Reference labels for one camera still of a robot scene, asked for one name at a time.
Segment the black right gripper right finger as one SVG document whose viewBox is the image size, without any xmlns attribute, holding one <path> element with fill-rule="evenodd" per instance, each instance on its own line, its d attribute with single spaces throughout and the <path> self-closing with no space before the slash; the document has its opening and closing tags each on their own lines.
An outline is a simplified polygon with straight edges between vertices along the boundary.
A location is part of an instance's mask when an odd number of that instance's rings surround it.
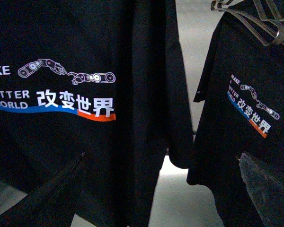
<svg viewBox="0 0 284 227">
<path fill-rule="evenodd" d="M 244 152 L 240 172 L 262 222 L 266 227 L 284 227 L 284 173 Z"/>
</svg>

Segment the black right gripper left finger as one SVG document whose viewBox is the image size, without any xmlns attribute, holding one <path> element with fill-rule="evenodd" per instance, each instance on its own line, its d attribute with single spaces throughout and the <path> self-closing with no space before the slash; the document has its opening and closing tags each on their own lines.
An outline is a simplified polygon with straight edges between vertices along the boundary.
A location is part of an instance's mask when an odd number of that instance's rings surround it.
<svg viewBox="0 0 284 227">
<path fill-rule="evenodd" d="M 0 214 L 0 227 L 70 227 L 85 178 L 85 154 Z"/>
</svg>

